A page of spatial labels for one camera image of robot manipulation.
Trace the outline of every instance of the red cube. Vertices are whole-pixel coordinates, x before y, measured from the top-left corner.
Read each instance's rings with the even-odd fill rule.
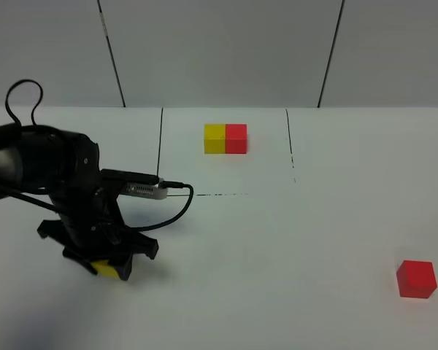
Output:
[[[429,261],[404,260],[396,275],[402,297],[426,299],[437,288],[433,264]]]
[[[247,125],[226,124],[226,153],[247,153]]]

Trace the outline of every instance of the white table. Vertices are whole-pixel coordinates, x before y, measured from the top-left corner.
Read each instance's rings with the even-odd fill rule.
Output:
[[[98,142],[104,166],[155,172],[160,110],[45,113]],[[403,259],[425,259],[438,281],[438,109],[288,114],[295,169],[284,109],[164,110],[159,174],[200,195],[150,234],[158,256],[138,257],[128,283],[93,277],[40,240],[52,213],[0,201],[0,349],[438,349],[438,289],[402,299],[395,277]],[[210,122],[248,123],[250,153],[203,155]],[[274,191],[260,191],[266,171]],[[120,206],[146,225],[185,200]]]

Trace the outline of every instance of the yellow cube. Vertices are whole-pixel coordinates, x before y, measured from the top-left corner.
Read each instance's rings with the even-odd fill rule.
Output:
[[[204,124],[204,153],[226,153],[226,124]]]

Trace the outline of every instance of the yellow block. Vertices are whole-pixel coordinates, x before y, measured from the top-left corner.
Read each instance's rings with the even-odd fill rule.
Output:
[[[117,271],[110,265],[108,265],[109,260],[97,260],[93,261],[91,265],[96,269],[97,273],[102,276],[112,277],[113,279],[120,279]]]
[[[204,153],[226,153],[226,124],[204,124]]]

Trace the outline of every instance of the white wall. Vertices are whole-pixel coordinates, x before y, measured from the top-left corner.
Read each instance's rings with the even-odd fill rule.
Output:
[[[22,78],[42,84],[43,104],[122,105],[96,0],[0,0],[0,104]],[[12,96],[33,104],[37,89]]]
[[[438,0],[347,0],[322,106],[438,106]]]
[[[340,4],[101,1],[127,106],[317,106]]]

